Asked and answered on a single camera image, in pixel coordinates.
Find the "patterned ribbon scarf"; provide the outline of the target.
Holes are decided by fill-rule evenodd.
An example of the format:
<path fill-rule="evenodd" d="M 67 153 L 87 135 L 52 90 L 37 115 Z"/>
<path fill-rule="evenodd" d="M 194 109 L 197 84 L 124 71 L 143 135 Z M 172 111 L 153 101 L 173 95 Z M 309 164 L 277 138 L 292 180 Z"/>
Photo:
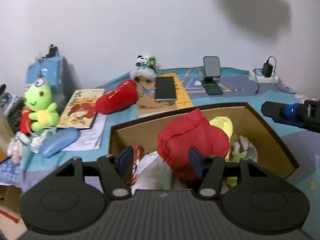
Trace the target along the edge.
<path fill-rule="evenodd" d="M 139 162 L 144 157 L 144 155 L 148 154 L 148 151 L 144 150 L 143 146 L 136 145 L 134 148 L 133 155 L 133 165 L 132 165 L 132 175 L 131 175 L 131 186 L 134 185 L 137 181 L 137 169 Z"/>

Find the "white towel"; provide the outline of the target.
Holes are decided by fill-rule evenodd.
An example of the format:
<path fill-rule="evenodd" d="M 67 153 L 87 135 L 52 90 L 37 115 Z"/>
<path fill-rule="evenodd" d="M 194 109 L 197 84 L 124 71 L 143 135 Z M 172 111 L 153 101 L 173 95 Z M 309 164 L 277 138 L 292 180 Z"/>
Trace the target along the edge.
<path fill-rule="evenodd" d="M 136 182 L 131 186 L 131 193 L 136 190 L 182 190 L 187 186 L 173 175 L 170 166 L 157 151 L 145 155 L 137 166 Z"/>

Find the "red cloth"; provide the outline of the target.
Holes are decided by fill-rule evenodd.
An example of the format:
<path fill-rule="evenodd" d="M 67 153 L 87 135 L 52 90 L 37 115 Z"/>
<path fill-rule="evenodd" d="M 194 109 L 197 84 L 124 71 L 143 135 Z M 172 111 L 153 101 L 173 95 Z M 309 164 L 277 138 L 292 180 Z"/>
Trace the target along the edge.
<path fill-rule="evenodd" d="M 228 137 L 221 129 L 210 126 L 207 118 L 197 108 L 175 118 L 159 133 L 157 153 L 170 166 L 175 176 L 193 181 L 197 176 L 189 163 L 189 148 L 196 147 L 207 157 L 215 155 L 212 148 L 213 137 L 226 139 L 226 149 L 221 153 L 221 158 L 224 158 L 228 153 Z"/>

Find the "yellow fluffy towel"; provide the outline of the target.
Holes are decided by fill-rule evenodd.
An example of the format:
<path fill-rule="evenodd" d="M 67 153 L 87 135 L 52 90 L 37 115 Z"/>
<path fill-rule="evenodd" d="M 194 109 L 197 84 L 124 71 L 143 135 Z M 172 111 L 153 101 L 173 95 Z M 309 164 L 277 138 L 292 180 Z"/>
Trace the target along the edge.
<path fill-rule="evenodd" d="M 225 161 L 230 161 L 231 158 L 231 137 L 233 135 L 233 123 L 230 118 L 226 116 L 217 116 L 209 121 L 210 126 L 221 129 L 228 137 L 228 153 L 225 156 Z M 218 156 L 222 156 L 222 150 L 226 149 L 226 139 L 219 139 L 213 137 L 213 153 Z"/>

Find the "green sock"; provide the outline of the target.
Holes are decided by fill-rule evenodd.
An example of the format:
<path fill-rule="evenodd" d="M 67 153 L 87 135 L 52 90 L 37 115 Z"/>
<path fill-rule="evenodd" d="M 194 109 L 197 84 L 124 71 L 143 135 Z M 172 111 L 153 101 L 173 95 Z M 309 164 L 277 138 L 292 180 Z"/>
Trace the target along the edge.
<path fill-rule="evenodd" d="M 232 188 L 235 187 L 238 183 L 238 177 L 239 174 L 239 166 L 238 163 L 240 163 L 240 160 L 246 157 L 246 154 L 244 152 L 241 153 L 235 153 L 233 154 L 230 163 L 237 164 L 235 166 L 227 167 L 227 171 L 225 172 L 225 181 L 228 187 Z"/>

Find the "pink grey sock bundle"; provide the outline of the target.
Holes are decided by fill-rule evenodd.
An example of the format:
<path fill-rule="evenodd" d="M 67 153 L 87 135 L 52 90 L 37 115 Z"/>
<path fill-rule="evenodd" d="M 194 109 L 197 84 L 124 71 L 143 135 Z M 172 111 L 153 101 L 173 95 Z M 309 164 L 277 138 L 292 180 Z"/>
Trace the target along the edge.
<path fill-rule="evenodd" d="M 255 146 L 249 141 L 247 137 L 240 136 L 239 140 L 233 144 L 233 152 L 231 154 L 231 161 L 238 163 L 240 159 L 251 159 L 258 162 L 258 152 Z"/>

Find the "brown cardboard box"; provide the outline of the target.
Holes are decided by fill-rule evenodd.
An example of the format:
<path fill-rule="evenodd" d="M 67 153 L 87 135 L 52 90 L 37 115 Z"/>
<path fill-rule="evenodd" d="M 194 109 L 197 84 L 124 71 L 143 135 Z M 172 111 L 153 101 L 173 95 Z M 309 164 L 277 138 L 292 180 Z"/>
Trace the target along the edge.
<path fill-rule="evenodd" d="M 157 151 L 174 173 L 195 179 L 188 151 L 195 146 L 203 155 L 225 157 L 240 136 L 258 152 L 258 164 L 281 178 L 289 178 L 299 164 L 271 126 L 247 103 L 218 103 L 155 114 L 111 128 L 109 153 L 142 146 Z"/>

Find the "black charger plug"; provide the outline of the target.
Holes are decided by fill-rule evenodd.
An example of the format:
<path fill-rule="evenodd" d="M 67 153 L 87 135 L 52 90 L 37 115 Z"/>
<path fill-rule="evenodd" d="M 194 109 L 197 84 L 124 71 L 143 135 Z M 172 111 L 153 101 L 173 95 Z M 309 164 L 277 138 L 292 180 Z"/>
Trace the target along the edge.
<path fill-rule="evenodd" d="M 272 72 L 273 72 L 273 66 L 269 63 L 264 63 L 263 68 L 262 68 L 262 75 L 264 77 L 271 77 L 272 76 Z"/>

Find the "white power strip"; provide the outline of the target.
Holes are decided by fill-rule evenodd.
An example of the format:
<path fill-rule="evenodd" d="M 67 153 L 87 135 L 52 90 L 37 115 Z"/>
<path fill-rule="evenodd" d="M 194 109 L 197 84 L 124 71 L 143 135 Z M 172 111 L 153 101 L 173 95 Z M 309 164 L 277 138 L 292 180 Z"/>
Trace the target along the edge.
<path fill-rule="evenodd" d="M 249 71 L 249 79 L 258 84 L 275 84 L 279 81 L 278 76 L 265 77 L 262 69 L 253 69 Z"/>

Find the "red cartoon book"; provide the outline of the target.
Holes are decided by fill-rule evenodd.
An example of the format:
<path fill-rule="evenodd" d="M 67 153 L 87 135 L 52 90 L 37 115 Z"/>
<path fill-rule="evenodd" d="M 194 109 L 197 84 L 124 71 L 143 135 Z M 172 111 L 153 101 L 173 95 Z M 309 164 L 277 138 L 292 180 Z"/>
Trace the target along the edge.
<path fill-rule="evenodd" d="M 91 128 L 97 114 L 95 104 L 103 96 L 104 91 L 104 89 L 75 90 L 60 115 L 57 128 Z"/>

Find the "smartphone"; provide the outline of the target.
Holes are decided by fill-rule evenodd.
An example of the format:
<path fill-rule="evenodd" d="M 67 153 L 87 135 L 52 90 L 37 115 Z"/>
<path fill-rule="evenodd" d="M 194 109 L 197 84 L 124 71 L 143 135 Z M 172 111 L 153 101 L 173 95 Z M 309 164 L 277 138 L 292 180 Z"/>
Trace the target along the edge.
<path fill-rule="evenodd" d="M 174 102 L 177 100 L 175 80 L 172 76 L 156 78 L 154 98 L 156 102 Z"/>

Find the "blue patterned bedsheet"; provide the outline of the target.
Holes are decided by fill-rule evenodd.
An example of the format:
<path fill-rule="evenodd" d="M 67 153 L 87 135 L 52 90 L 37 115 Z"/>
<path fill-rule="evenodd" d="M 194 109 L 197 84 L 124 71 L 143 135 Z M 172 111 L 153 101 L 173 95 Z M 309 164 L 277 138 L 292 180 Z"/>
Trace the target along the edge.
<path fill-rule="evenodd" d="M 279 91 L 274 85 L 262 85 L 259 93 L 254 94 L 257 85 L 249 80 L 244 70 L 223 68 L 220 79 L 226 91 L 221 96 L 208 96 L 200 85 L 202 67 L 176 69 L 175 73 L 181 79 L 194 106 L 210 105 L 214 103 L 246 102 L 258 113 L 265 101 L 292 104 L 298 102 L 293 94 Z M 85 160 L 93 160 L 108 150 L 111 127 L 138 118 L 136 106 L 131 106 L 121 112 L 106 118 L 103 137 L 97 150 L 79 151 L 78 155 Z M 289 182 L 298 186 L 310 199 L 311 212 L 303 229 L 314 239 L 319 239 L 319 134 L 292 126 L 276 124 L 270 118 L 265 121 L 279 135 L 285 145 L 293 153 L 300 167 L 289 178 Z M 1 185 L 14 185 L 23 190 L 29 189 L 50 171 L 61 165 L 73 152 L 61 152 L 50 159 L 34 154 L 30 151 L 22 162 L 14 165 L 7 160 L 1 163 Z"/>

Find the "phone stand with mirror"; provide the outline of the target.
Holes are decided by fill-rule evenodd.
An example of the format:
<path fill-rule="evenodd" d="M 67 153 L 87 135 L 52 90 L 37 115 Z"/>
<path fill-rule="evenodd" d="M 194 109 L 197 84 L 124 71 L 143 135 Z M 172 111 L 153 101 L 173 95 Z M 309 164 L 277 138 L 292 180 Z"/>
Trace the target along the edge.
<path fill-rule="evenodd" d="M 208 95 L 222 95 L 223 91 L 218 84 L 221 76 L 221 64 L 218 56 L 205 56 L 203 58 L 204 78 L 202 85 Z"/>

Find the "panda plush toy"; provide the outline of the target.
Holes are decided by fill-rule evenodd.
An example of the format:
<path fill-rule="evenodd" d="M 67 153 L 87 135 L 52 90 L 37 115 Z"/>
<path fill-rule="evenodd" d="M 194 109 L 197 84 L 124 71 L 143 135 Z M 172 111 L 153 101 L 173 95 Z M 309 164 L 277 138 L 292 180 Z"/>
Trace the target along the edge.
<path fill-rule="evenodd" d="M 136 68 L 129 73 L 130 79 L 139 82 L 144 78 L 146 82 L 154 82 L 157 77 L 157 59 L 155 55 L 139 55 L 136 61 Z"/>

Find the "green frog plush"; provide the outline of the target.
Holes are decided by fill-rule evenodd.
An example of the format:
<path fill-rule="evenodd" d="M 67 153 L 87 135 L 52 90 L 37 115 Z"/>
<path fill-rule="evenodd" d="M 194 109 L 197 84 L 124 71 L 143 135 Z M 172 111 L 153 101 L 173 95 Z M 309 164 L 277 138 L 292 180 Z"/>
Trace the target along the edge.
<path fill-rule="evenodd" d="M 51 88 L 43 77 L 39 77 L 26 87 L 23 103 L 20 132 L 24 134 L 39 132 L 59 123 L 57 104 L 52 101 Z"/>

